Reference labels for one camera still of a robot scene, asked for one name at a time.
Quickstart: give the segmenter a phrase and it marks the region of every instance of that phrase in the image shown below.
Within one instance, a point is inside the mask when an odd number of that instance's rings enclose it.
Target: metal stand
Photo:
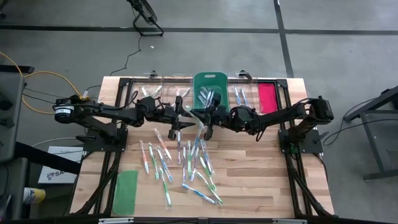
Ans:
[[[134,21],[132,22],[132,25],[134,26],[134,28],[136,28],[136,30],[137,30],[137,32],[141,35],[141,36],[143,36],[143,37],[155,37],[155,36],[161,36],[161,37],[163,37],[163,34],[164,34],[164,30],[159,26],[159,25],[157,25],[157,23],[155,22],[155,21],[151,21],[151,23],[153,23],[158,29],[160,29],[160,31],[161,31],[161,33],[159,33],[159,34],[144,34],[144,32],[143,31],[141,31],[140,30],[140,28],[137,26],[137,21],[138,21],[138,19],[141,17],[141,15],[140,14],[138,14],[137,16],[136,16],[136,18],[134,19]]]
[[[380,170],[380,172],[363,176],[363,180],[398,176],[398,169],[394,168],[389,157],[389,148],[394,145],[393,141],[396,140],[396,136],[391,136],[390,133],[396,133],[398,124],[372,123],[372,121],[379,119],[398,120],[398,110],[376,110],[387,103],[393,102],[397,97],[398,86],[386,90],[376,99],[343,118],[347,123],[355,118],[361,118],[374,158]]]
[[[72,174],[80,173],[80,163],[38,150],[20,142],[16,142],[14,158],[26,158],[29,162]]]

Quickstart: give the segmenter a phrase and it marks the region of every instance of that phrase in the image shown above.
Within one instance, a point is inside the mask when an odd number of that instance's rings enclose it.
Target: wooden tabletop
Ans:
[[[104,77],[98,101],[114,105],[119,78]],[[303,79],[288,78],[287,82],[292,104],[307,97]],[[182,93],[189,88],[189,84],[177,85]],[[175,83],[164,84],[163,101],[174,101],[175,86]],[[156,87],[157,85],[146,85],[149,92]],[[259,111],[257,86],[242,85],[242,87],[249,92],[249,101]],[[139,85],[134,86],[134,89],[139,90]],[[229,100],[231,106],[234,106],[235,96],[231,93],[231,88],[229,91]],[[138,99],[143,97],[141,91],[139,92]],[[183,100],[185,105],[192,105],[192,91]],[[177,143],[167,138],[170,125],[146,121],[141,128],[128,128],[127,147],[126,151],[122,153],[119,172],[139,171],[134,217],[294,217],[285,158],[280,153],[277,139],[279,125],[268,127],[259,142],[256,142],[255,136],[249,136],[246,133],[234,133],[227,129],[214,128],[213,137],[207,142],[207,146],[215,170],[213,181],[217,186],[217,194],[224,201],[222,207],[209,204],[192,192],[181,188],[182,166],[177,164]],[[173,158],[172,162],[168,162],[168,167],[174,177],[172,183],[168,182],[173,208],[168,210],[166,209],[162,181],[155,180],[154,167],[150,160],[148,160],[150,175],[145,173],[139,146],[140,140],[145,144],[151,142],[154,147],[159,145],[154,128],[160,131]],[[183,141],[193,141],[196,132],[196,126],[183,129]],[[98,186],[103,157],[103,152],[94,152],[83,161],[71,212],[80,209]],[[333,213],[326,175],[321,162],[311,154],[303,154],[302,157],[308,187],[324,208]],[[200,179],[195,178],[193,182],[188,181],[187,184],[211,196]],[[301,190],[297,192],[300,208],[304,211]],[[106,205],[107,196],[108,187],[104,191],[102,210]]]

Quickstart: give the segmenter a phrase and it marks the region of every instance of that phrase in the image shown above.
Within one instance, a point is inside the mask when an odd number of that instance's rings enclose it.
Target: toothbrush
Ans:
[[[171,208],[172,207],[172,199],[170,198],[169,189],[167,188],[167,183],[166,183],[166,180],[164,179],[163,170],[161,167],[159,168],[159,171],[160,171],[160,174],[161,174],[162,180],[163,180],[163,189],[164,189],[164,194],[166,196],[167,206],[169,208]]]
[[[142,90],[142,93],[144,94],[144,96],[149,96],[147,90],[145,89],[145,86],[141,86],[141,90]]]
[[[190,91],[191,91],[191,88],[188,88],[188,89],[185,91],[185,93],[182,93],[181,98],[184,98]]]
[[[149,175],[148,161],[147,161],[147,157],[145,156],[145,152],[144,152],[144,143],[140,140],[139,144],[140,144],[141,150],[142,150],[142,158],[144,160],[145,172]]]
[[[207,153],[207,146],[206,146],[206,142],[205,140],[201,139],[200,140],[200,144],[201,144],[201,149],[203,151],[203,155],[205,156],[205,160],[209,169],[210,174],[212,174],[213,171],[213,166],[211,165],[210,159],[209,159],[209,154]]]
[[[239,106],[242,105],[242,101],[241,101],[241,98],[239,97],[238,89],[236,88],[236,86],[234,86],[234,92],[235,92],[237,104],[238,104]]]
[[[205,107],[206,106],[206,100],[204,99],[204,97],[198,96],[198,98],[201,101],[201,103],[203,104],[203,107]]]
[[[187,179],[187,177],[185,176],[185,164],[187,163],[187,159],[185,157],[185,145],[183,146],[183,151],[182,151],[182,182],[185,183],[185,180]]]
[[[155,167],[155,179],[159,180],[159,173],[158,173],[158,170],[157,170],[155,155],[154,155],[154,152],[152,150],[152,143],[149,142],[148,143],[148,147],[149,147],[150,157],[152,158],[152,163],[154,164],[154,167]]]
[[[150,95],[150,96],[156,96],[159,90],[162,89],[162,86],[158,86],[157,89]]]
[[[163,159],[162,153],[160,152],[160,147],[157,146],[156,150],[159,153],[159,157],[160,157],[160,160],[162,161],[163,169],[164,169],[164,172],[167,175],[167,178],[169,179],[170,182],[173,182],[173,176],[171,175],[171,173],[169,171],[169,168],[167,168],[167,164],[166,164],[166,162]]]
[[[169,161],[171,161],[172,160],[172,155],[170,155],[169,150],[167,149],[166,143],[164,143],[164,141],[162,139],[162,135],[160,135],[160,133],[157,130],[157,128],[155,128],[154,130],[155,130],[155,134],[156,134],[157,138],[159,139],[160,145],[162,146],[164,154],[167,156],[167,159]]]
[[[184,189],[191,190],[193,193],[195,193],[197,196],[199,196],[199,197],[205,199],[207,202],[210,202],[210,203],[212,203],[212,204],[215,204],[215,203],[216,203],[213,199],[211,199],[211,198],[207,197],[206,195],[202,194],[201,192],[199,192],[199,191],[197,191],[197,190],[191,188],[191,187],[188,186],[187,184],[181,184],[181,186],[182,186],[182,188],[184,188]]]
[[[204,94],[208,93],[208,90],[205,87],[200,87],[200,91],[202,91]]]
[[[201,96],[203,99],[207,99],[207,94],[208,94],[207,91],[206,91],[206,92],[200,91],[199,93],[200,93],[200,96]]]
[[[191,141],[188,141],[188,177],[191,176]]]
[[[220,205],[223,205],[224,202],[222,201],[222,199],[221,199],[221,198],[217,195],[217,193],[210,187],[210,184],[207,182],[207,180],[205,179],[205,177],[204,177],[199,171],[197,172],[197,176],[198,176],[199,178],[201,178],[201,179],[205,182],[205,184],[206,184],[207,188],[209,189],[209,191],[217,198],[218,203],[219,203]]]
[[[181,131],[177,131],[177,149],[178,149],[178,161],[181,164]]]
[[[246,98],[246,94],[244,93],[244,90],[241,89],[241,92],[242,92],[242,95],[243,95],[244,104],[245,104],[246,106],[250,107],[249,101],[248,101],[248,99]]]
[[[199,155],[199,146],[197,147],[196,152],[195,152],[195,165],[193,166],[193,172],[192,172],[191,179],[190,179],[191,182],[193,182],[193,180],[195,178],[195,173],[197,172],[198,155]]]
[[[201,163],[201,165],[203,166],[203,168],[204,168],[204,170],[205,170],[207,176],[209,177],[209,180],[210,180],[210,188],[211,188],[212,190],[217,190],[216,185],[214,184],[213,180],[211,179],[211,175],[210,175],[209,170],[207,169],[207,166],[206,166],[206,164],[205,164],[205,161],[203,160],[203,158],[202,158],[201,156],[199,157],[199,159],[200,159],[200,163]]]

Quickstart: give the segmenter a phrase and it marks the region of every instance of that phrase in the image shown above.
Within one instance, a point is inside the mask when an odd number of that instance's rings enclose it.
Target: green toothbrush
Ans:
[[[159,172],[160,172],[160,175],[162,176],[162,180],[163,180],[163,188],[164,188],[164,194],[166,196],[167,206],[169,208],[171,208],[172,207],[172,199],[170,198],[169,189],[167,188],[167,183],[166,183],[166,180],[164,179],[164,175],[163,175],[163,169],[161,167],[159,168]]]
[[[224,205],[224,202],[222,201],[222,199],[221,199],[221,198],[216,194],[216,192],[210,187],[210,184],[207,182],[207,180],[205,179],[205,177],[204,177],[199,171],[196,172],[196,175],[197,175],[199,178],[201,178],[201,179],[205,182],[205,184],[206,184],[207,188],[209,189],[209,191],[214,195],[214,197],[217,198],[218,203],[219,203],[220,205]]]
[[[152,158],[152,163],[154,164],[155,167],[155,179],[159,180],[159,173],[157,171],[157,165],[156,165],[156,159],[155,159],[155,155],[154,152],[152,150],[152,143],[148,143],[148,147],[149,147],[149,153],[150,153],[150,157]]]
[[[203,158],[201,156],[199,156],[199,159],[200,159],[201,165],[205,169],[205,172],[206,172],[207,176],[209,177],[209,180],[210,180],[210,183],[211,183],[210,188],[212,190],[216,191],[217,190],[216,185],[214,184],[213,180],[211,179],[211,174],[210,174],[210,171],[209,171],[209,169],[207,168],[207,166],[205,164],[205,161],[203,160]]]

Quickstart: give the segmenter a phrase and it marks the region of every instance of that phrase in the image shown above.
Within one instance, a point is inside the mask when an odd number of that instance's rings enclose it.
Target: concrete floor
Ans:
[[[164,27],[278,28],[272,0],[149,2]],[[281,0],[280,6],[287,29],[398,29],[395,0]],[[132,21],[125,0],[13,0],[4,12],[8,15],[4,22],[17,24],[122,27],[131,26]],[[83,91],[123,67],[126,55],[137,50],[138,38],[135,32],[0,30],[0,49],[18,64],[64,74]],[[336,131],[346,110],[398,84],[396,35],[288,35],[287,43],[294,76],[304,78],[309,96],[322,95],[332,105],[336,119],[327,126],[319,126],[321,131]],[[259,77],[286,77],[279,34],[174,32],[163,38],[143,38],[141,49],[130,59],[128,69],[117,75],[150,70],[169,75],[245,69]],[[42,75],[27,82],[35,90],[62,96],[73,94],[69,86],[55,77]],[[46,98],[33,93],[32,96]],[[51,110],[48,104],[30,102],[36,108]],[[82,133],[83,128],[78,125],[58,124],[51,116],[22,107],[18,133],[21,142],[33,144]],[[345,131],[324,150],[337,215],[397,222],[398,178],[362,181],[363,175],[377,171],[362,127]],[[55,204],[63,212],[62,203]],[[39,216],[46,216],[45,210]]]

